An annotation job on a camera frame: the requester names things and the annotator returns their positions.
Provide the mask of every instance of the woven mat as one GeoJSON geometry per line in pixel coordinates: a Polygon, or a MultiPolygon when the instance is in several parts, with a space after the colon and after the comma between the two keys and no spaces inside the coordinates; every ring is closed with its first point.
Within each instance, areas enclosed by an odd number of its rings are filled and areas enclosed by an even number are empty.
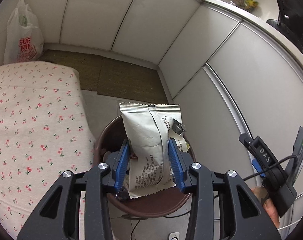
{"type": "Polygon", "coordinates": [[[168,104],[156,70],[98,55],[47,50],[39,60],[72,67],[81,88],[100,95],[168,104]]]}

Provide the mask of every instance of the white cabinet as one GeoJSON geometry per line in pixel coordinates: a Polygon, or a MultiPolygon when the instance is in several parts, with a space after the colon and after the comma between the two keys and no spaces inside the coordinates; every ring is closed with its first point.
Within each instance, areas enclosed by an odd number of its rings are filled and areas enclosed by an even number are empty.
{"type": "MultiPolygon", "coordinates": [[[[303,82],[289,55],[255,32],[241,24],[209,64],[232,94],[252,135],[259,135],[280,160],[292,154],[298,128],[303,127],[303,82]]],[[[298,194],[303,191],[303,169],[294,187],[298,194]]]]}
{"type": "Polygon", "coordinates": [[[110,50],[132,0],[69,0],[61,43],[110,50]]]}
{"type": "Polygon", "coordinates": [[[158,64],[198,6],[196,0],[134,0],[113,51],[158,64]]]}
{"type": "MultiPolygon", "coordinates": [[[[248,153],[238,141],[238,127],[207,73],[201,69],[177,95],[186,136],[196,160],[210,170],[234,169],[241,177],[253,173],[248,153]]],[[[255,186],[249,180],[250,187],[255,186]]]]}
{"type": "Polygon", "coordinates": [[[222,12],[200,6],[160,62],[159,67],[172,97],[237,25],[237,20],[222,12]]]}
{"type": "Polygon", "coordinates": [[[26,0],[26,3],[38,17],[44,41],[59,43],[67,0],[26,0]]]}

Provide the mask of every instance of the metal screw cap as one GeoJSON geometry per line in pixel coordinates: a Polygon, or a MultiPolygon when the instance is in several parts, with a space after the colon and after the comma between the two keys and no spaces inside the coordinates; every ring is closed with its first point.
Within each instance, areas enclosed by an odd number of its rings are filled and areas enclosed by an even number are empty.
{"type": "Polygon", "coordinates": [[[64,178],[68,178],[68,177],[70,177],[72,175],[72,172],[71,171],[64,171],[63,172],[63,177],[64,178]]]}
{"type": "Polygon", "coordinates": [[[230,170],[230,171],[228,171],[228,175],[231,176],[231,177],[236,177],[237,172],[230,170]]]}
{"type": "Polygon", "coordinates": [[[192,163],[191,166],[194,168],[194,169],[199,169],[201,167],[201,164],[200,163],[192,163]]]}
{"type": "Polygon", "coordinates": [[[100,163],[98,164],[98,168],[100,168],[101,170],[104,170],[108,167],[108,164],[107,163],[100,163]]]}

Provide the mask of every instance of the white snack packet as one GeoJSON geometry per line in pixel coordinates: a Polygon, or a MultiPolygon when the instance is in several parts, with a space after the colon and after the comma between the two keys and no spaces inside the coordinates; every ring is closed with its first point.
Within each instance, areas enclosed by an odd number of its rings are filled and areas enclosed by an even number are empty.
{"type": "Polygon", "coordinates": [[[130,198],[150,195],[174,187],[168,157],[168,139],[187,151],[186,141],[171,129],[173,119],[181,123],[179,105],[139,105],[120,103],[130,149],[138,159],[130,159],[130,175],[125,180],[130,198]]]}

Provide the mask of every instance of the cherry print bedsheet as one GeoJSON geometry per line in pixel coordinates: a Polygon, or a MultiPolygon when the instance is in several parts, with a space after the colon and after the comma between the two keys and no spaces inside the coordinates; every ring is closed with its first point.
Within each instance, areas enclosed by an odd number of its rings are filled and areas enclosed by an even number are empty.
{"type": "Polygon", "coordinates": [[[0,223],[13,239],[63,171],[92,166],[77,76],[47,62],[0,66],[0,223]]]}

